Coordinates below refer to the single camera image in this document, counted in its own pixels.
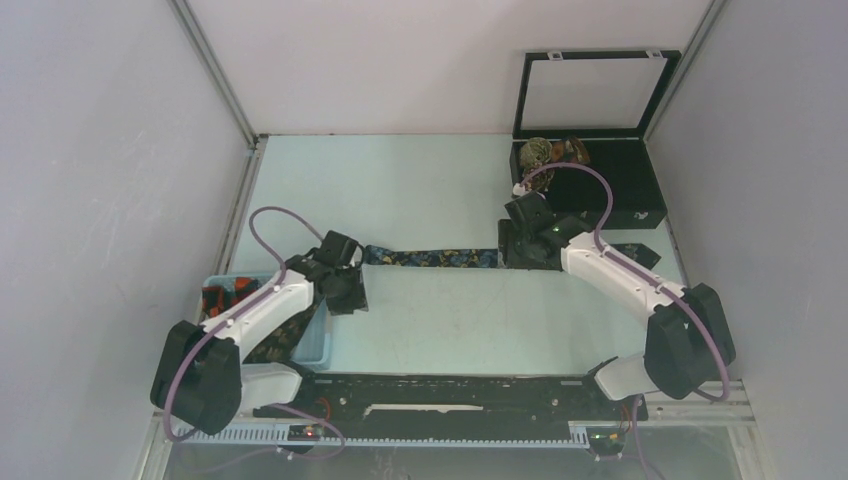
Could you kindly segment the blue floral necktie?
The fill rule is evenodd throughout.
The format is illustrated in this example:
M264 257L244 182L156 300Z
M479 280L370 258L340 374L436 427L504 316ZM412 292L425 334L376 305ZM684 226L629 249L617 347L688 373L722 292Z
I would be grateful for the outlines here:
M641 243L619 243L613 247L627 258L652 270L661 255ZM498 249L447 249L394 251L368 245L362 260L375 266L401 266L416 268L502 268Z

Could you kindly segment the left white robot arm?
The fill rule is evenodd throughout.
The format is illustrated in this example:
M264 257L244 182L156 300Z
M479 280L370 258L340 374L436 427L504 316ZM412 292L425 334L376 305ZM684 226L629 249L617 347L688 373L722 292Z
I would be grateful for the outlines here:
M181 321L166 337L150 390L165 419L209 435L248 410L279 404L304 416L316 403L309 371L289 353L257 361L251 353L281 327L297 345L321 306L349 315L367 308L356 240L329 231L321 244L285 260L280 270L234 307L199 324Z

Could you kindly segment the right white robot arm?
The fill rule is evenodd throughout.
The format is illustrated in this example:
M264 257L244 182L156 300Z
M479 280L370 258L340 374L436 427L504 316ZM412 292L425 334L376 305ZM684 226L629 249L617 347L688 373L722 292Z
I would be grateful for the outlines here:
M623 399L651 392L681 400L713 378L729 394L736 348L718 292L699 283L664 279L603 240L582 219L555 213L535 192L506 203L499 260L507 269L562 271L596 288L627 310L645 331L641 352L616 357L589 374L581 392L585 411L606 418Z

